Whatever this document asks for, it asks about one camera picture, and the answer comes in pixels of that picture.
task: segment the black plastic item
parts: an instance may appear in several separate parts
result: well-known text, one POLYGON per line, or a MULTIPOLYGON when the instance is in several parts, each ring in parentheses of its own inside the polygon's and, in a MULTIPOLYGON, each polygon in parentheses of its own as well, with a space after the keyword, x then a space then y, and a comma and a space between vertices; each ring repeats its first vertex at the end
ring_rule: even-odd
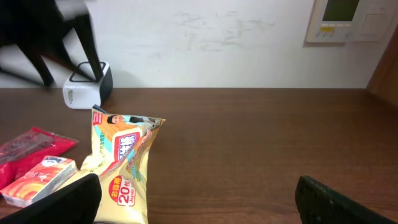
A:
POLYGON ((397 224, 309 176, 298 180, 295 201, 303 224, 397 224))
POLYGON ((0 224, 92 224, 102 191, 96 174, 89 174, 32 205, 0 220, 0 224))
MULTIPOLYGON (((32 62, 43 79, 44 86, 53 83, 41 56, 80 74, 91 82, 98 82, 103 74, 96 53, 90 15, 88 12, 64 21, 54 0, 0 0, 0 47, 16 44, 32 62), (72 63, 62 39, 75 28, 90 62, 95 79, 72 63)), ((15 71, 2 70, 7 75, 40 84, 15 71)))

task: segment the wooden table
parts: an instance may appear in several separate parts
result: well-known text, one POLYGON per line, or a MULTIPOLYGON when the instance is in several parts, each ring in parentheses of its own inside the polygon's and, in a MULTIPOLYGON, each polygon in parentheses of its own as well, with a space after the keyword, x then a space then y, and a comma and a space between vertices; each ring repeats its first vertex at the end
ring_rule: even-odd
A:
MULTIPOLYGON (((91 112, 60 90, 1 89, 0 103, 0 142, 38 126, 80 140, 64 154, 79 167, 91 152, 91 112)), ((398 221, 398 111, 364 90, 115 89, 103 108, 167 119, 149 223, 301 223, 305 174, 398 221)))

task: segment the snack bag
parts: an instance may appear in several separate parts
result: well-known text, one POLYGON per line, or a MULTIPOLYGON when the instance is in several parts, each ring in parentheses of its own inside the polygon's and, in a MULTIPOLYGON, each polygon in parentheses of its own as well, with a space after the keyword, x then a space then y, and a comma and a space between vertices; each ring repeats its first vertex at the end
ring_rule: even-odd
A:
POLYGON ((45 156, 59 156, 78 141, 32 128, 0 146, 0 189, 24 176, 45 156))
POLYGON ((92 154, 64 185, 99 176, 102 199, 95 222, 148 223, 146 204, 149 148, 164 119, 92 111, 92 154))
POLYGON ((26 207, 50 195, 77 171, 75 161, 46 156, 23 177, 1 190, 6 202, 26 207))

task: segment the red package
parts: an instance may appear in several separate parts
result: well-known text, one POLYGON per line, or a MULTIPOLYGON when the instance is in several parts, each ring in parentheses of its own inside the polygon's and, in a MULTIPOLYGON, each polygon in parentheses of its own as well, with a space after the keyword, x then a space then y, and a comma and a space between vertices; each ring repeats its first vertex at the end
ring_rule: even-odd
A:
POLYGON ((0 189, 19 179, 45 156, 59 156, 78 141, 39 128, 0 146, 0 189))

